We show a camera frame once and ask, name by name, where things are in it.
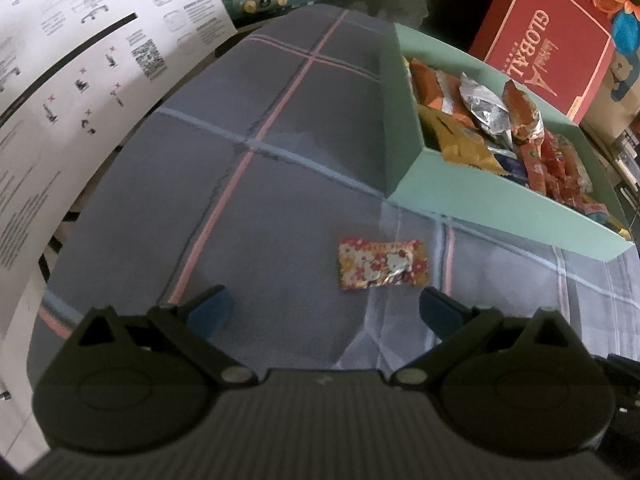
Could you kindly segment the white printed instruction sheet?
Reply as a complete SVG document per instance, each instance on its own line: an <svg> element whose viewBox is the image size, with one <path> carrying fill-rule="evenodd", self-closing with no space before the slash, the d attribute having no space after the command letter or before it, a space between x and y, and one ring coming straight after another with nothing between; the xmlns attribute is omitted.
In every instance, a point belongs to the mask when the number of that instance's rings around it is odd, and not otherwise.
<svg viewBox="0 0 640 480"><path fill-rule="evenodd" d="M151 108L229 39L221 0L1 0L1 455L46 447L26 358L52 238Z"/></svg>

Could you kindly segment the red Global cardboard box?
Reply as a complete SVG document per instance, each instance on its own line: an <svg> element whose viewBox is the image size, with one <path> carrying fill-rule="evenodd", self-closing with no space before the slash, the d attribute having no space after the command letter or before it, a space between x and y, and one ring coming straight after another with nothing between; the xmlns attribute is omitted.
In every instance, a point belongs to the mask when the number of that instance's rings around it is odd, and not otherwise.
<svg viewBox="0 0 640 480"><path fill-rule="evenodd" d="M612 25L589 0L492 0L469 54L578 124L614 50Z"/></svg>

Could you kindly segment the orange sausage snack packet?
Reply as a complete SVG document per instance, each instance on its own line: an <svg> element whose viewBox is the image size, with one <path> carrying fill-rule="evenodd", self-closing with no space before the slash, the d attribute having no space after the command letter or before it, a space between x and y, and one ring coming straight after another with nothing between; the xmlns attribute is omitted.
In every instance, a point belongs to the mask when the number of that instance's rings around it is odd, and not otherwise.
<svg viewBox="0 0 640 480"><path fill-rule="evenodd" d="M528 187L532 191L546 196L546 166L541 159L541 143L537 140L531 140L521 144L520 154L527 174Z"/></svg>

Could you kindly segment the silver purple snack bag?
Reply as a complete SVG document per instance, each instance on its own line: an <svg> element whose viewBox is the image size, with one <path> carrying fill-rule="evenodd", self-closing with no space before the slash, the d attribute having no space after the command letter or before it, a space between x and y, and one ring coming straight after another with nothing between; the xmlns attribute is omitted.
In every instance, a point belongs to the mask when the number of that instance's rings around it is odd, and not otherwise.
<svg viewBox="0 0 640 480"><path fill-rule="evenodd" d="M484 133L496 143L512 150L511 119L501 99L466 73L461 74L459 93L464 105Z"/></svg>

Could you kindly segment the orange noodle snack bag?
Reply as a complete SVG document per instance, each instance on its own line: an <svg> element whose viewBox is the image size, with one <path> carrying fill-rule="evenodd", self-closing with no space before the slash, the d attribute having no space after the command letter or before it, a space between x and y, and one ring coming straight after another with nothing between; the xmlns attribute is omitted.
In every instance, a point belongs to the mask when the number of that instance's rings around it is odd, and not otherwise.
<svg viewBox="0 0 640 480"><path fill-rule="evenodd" d="M544 122L540 110L511 79L504 84L502 102L509 113L512 136L517 144L541 143L544 140Z"/></svg>

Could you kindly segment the red rainbow candy bag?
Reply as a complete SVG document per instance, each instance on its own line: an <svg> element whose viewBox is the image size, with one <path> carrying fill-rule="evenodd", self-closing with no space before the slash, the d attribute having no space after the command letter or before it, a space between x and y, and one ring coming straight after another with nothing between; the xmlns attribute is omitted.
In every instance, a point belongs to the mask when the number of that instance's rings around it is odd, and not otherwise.
<svg viewBox="0 0 640 480"><path fill-rule="evenodd" d="M566 160L558 139L549 130L544 132L541 160L544 163L547 196L582 214L585 210L584 201L576 174L570 174L567 171Z"/></svg>

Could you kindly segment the orange silver snack packet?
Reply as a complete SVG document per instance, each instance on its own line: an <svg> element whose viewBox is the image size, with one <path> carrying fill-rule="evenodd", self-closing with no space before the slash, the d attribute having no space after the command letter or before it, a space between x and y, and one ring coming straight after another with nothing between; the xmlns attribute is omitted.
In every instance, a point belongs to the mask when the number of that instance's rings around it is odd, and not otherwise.
<svg viewBox="0 0 640 480"><path fill-rule="evenodd" d="M461 122L466 128L477 129L474 119L460 94L460 79L413 58L409 61L414 96L419 104L439 110Z"/></svg>

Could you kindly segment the clear cake bar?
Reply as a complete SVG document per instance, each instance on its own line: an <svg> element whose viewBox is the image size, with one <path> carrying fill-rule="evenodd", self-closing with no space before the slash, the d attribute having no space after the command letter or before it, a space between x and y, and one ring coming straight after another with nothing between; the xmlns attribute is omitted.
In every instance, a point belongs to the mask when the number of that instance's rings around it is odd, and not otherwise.
<svg viewBox="0 0 640 480"><path fill-rule="evenodd" d="M592 181L584 163L580 159L576 148L574 147L574 144L565 136L558 136L558 143L565 160L566 173L576 180L582 194L591 193L593 191Z"/></svg>

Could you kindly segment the mint green cardboard box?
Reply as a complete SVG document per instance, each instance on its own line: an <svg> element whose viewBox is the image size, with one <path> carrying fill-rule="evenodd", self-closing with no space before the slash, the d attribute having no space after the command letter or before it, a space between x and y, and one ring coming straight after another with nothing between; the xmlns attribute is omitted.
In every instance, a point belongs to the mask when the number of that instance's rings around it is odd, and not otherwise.
<svg viewBox="0 0 640 480"><path fill-rule="evenodd" d="M472 55L395 25L381 53L387 198L420 214L443 214L603 262L634 248L634 242L580 212L504 177L451 165L428 148L406 58L448 74L467 74L493 92L500 92L508 80Z"/></svg>

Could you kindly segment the Hello Kitty candy packet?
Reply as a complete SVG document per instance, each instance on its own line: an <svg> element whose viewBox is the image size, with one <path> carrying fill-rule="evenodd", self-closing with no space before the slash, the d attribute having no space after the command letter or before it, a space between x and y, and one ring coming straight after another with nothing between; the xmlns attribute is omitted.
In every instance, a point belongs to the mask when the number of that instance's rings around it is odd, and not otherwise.
<svg viewBox="0 0 640 480"><path fill-rule="evenodd" d="M345 237L338 245L338 280L344 290L402 284L425 286L428 264L424 243Z"/></svg>

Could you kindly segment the brown gold chocolate packet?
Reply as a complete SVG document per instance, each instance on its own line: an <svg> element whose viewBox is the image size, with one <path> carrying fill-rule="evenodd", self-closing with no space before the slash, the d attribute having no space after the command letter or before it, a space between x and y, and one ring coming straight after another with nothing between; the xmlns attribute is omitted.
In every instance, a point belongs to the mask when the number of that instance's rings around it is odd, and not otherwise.
<svg viewBox="0 0 640 480"><path fill-rule="evenodd" d="M418 106L418 116L421 125L434 133L442 159L448 164L473 167L496 176L509 174L488 150L482 136L456 118L424 105Z"/></svg>

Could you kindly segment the blue white biscuit packet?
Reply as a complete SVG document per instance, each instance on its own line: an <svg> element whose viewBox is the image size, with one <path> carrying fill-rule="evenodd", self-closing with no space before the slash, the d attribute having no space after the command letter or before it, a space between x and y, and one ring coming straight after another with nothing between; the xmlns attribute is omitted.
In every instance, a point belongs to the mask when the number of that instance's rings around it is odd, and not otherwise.
<svg viewBox="0 0 640 480"><path fill-rule="evenodd" d="M514 152L494 146L490 146L488 151L490 157L487 170L521 186L528 185L527 170Z"/></svg>

